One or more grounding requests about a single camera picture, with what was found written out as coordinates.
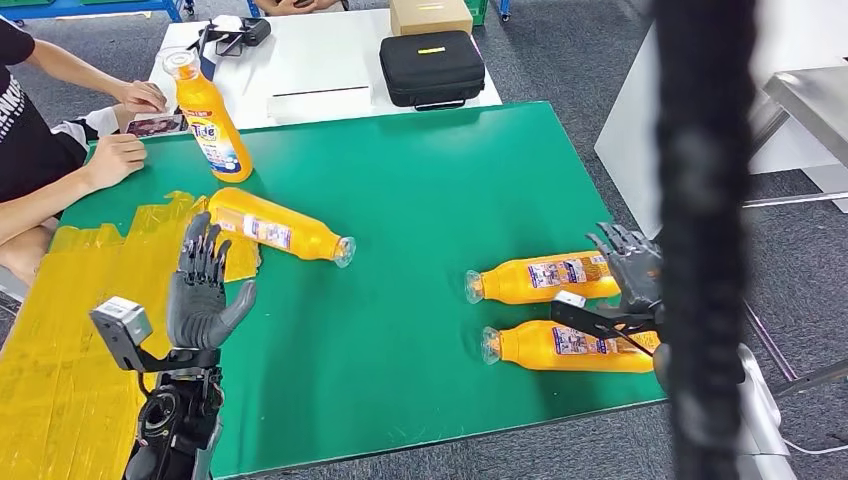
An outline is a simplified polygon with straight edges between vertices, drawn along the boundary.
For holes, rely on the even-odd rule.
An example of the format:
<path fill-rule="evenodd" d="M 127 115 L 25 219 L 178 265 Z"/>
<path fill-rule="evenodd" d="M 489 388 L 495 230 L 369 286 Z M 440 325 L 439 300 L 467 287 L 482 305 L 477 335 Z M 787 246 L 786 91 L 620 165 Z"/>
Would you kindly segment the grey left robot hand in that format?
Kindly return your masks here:
<path fill-rule="evenodd" d="M 219 241 L 220 232 L 207 211 L 195 215 L 185 231 L 166 304 L 167 336 L 174 347 L 221 347 L 255 304 L 253 280 L 241 286 L 233 301 L 226 298 L 224 277 L 231 242 Z"/>

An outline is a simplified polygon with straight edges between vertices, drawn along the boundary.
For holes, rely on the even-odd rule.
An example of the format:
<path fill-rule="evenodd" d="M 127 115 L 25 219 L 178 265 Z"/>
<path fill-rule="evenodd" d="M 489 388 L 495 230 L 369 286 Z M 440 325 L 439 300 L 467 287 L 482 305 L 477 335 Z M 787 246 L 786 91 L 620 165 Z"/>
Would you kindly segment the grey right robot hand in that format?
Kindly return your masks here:
<path fill-rule="evenodd" d="M 606 260 L 619 287 L 619 308 L 627 313 L 647 314 L 661 303 L 660 247 L 638 230 L 620 224 L 598 222 L 605 240 L 595 233 L 586 237 Z"/>

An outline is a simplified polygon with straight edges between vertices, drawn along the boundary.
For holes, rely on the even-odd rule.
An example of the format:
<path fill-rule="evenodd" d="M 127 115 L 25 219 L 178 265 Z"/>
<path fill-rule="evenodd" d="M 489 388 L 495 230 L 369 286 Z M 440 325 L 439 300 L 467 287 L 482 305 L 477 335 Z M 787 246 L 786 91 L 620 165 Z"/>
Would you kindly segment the person's right hand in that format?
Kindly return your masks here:
<path fill-rule="evenodd" d="M 115 186 L 130 174 L 142 169 L 147 158 L 144 144 L 132 134 L 101 137 L 94 153 L 81 168 L 90 191 Z"/>

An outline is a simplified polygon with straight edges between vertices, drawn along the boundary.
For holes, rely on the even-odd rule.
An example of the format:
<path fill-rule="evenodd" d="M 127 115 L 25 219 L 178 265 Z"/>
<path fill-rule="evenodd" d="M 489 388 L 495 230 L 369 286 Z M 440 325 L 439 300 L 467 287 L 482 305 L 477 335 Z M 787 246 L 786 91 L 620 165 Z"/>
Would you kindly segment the person's left hand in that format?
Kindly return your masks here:
<path fill-rule="evenodd" d="M 133 113 L 164 113 L 167 108 L 167 98 L 150 82 L 120 82 L 114 96 Z"/>

